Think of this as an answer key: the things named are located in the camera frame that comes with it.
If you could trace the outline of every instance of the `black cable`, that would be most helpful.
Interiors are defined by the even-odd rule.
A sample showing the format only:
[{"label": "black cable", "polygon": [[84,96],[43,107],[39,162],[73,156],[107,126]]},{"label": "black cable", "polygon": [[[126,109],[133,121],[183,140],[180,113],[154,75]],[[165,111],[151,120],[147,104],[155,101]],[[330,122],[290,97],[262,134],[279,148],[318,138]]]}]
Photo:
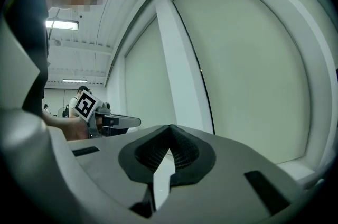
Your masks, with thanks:
[{"label": "black cable", "polygon": [[54,22],[55,22],[55,19],[58,17],[59,11],[60,11],[60,9],[58,9],[58,12],[57,12],[56,16],[54,17],[54,20],[53,20],[51,29],[49,30],[48,41],[49,41],[49,39],[50,39],[50,37],[51,37],[51,35],[52,35],[52,30],[53,30]]},{"label": "black cable", "polygon": [[104,10],[102,11],[102,16],[101,16],[101,19],[100,19],[99,28],[97,29],[97,35],[96,35],[95,45],[97,44],[97,39],[99,38],[99,32],[100,32],[100,27],[101,27],[101,21],[102,21],[102,18],[103,18],[103,16],[104,16],[104,13],[105,13],[105,9],[106,9],[107,3],[108,3],[108,0],[106,1],[106,4],[105,4],[105,6],[104,6]]}]

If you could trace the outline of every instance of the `black slot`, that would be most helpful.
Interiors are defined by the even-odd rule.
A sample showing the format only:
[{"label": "black slot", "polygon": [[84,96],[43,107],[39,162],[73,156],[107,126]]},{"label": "black slot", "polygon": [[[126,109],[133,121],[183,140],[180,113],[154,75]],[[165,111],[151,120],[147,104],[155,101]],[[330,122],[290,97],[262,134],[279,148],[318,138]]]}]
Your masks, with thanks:
[{"label": "black slot", "polygon": [[99,149],[95,146],[88,147],[88,148],[83,148],[83,149],[78,149],[78,150],[73,150],[73,154],[75,157],[81,156],[81,155],[86,155],[86,154],[91,154],[99,151]]},{"label": "black slot", "polygon": [[132,181],[148,185],[143,200],[130,209],[145,218],[150,218],[156,211],[154,173],[169,149],[176,171],[170,177],[170,189],[197,184],[216,162],[216,154],[209,143],[175,125],[164,125],[125,145],[118,156],[121,168]]},{"label": "black slot", "polygon": [[274,215],[290,205],[278,190],[259,171],[244,174],[257,195],[265,204],[271,215]]}]

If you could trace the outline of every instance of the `gray plastic surface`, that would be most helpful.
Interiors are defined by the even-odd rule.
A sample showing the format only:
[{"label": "gray plastic surface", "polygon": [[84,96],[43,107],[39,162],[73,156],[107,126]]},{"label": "gray plastic surface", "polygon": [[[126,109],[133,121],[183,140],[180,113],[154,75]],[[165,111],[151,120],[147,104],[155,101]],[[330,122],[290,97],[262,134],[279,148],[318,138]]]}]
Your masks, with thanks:
[{"label": "gray plastic surface", "polygon": [[122,116],[117,114],[110,114],[109,117],[118,119],[118,124],[113,126],[115,129],[125,129],[138,127],[141,124],[141,120],[135,117]]},{"label": "gray plastic surface", "polygon": [[[127,143],[161,126],[125,135],[67,142],[63,133],[21,110],[0,114],[0,149],[22,190],[44,211],[68,223],[257,223],[270,213],[244,177],[260,171],[289,201],[300,187],[276,165],[249,147],[219,136],[181,127],[208,142],[216,153],[214,168],[199,183],[171,189],[149,219],[129,207],[142,201],[146,185],[131,181],[118,164]],[[100,151],[74,157],[72,150]],[[294,213],[290,206],[273,218]]]}]

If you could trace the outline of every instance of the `robotic arm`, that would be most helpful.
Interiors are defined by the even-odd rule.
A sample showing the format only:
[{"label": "robotic arm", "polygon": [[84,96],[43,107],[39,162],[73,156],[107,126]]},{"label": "robotic arm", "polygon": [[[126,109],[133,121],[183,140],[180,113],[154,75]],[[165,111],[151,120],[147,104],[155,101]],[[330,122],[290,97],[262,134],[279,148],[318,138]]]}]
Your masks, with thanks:
[{"label": "robotic arm", "polygon": [[[85,90],[75,105],[75,111],[87,122],[89,138],[121,135],[141,124],[139,118],[111,114],[109,103],[100,101]],[[102,127],[96,123],[98,118],[102,118]]]}]

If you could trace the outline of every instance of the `white shirt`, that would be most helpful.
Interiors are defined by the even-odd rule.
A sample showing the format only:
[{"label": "white shirt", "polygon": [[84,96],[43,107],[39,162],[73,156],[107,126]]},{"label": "white shirt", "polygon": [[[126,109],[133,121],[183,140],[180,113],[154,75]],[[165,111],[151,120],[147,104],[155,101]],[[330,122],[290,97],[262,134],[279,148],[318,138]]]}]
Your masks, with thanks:
[{"label": "white shirt", "polygon": [[75,108],[77,102],[78,102],[78,99],[77,99],[76,96],[74,96],[72,99],[70,99],[69,106],[68,106],[68,108],[69,108],[69,116],[70,116],[70,111],[71,111],[70,109],[71,108]]}]

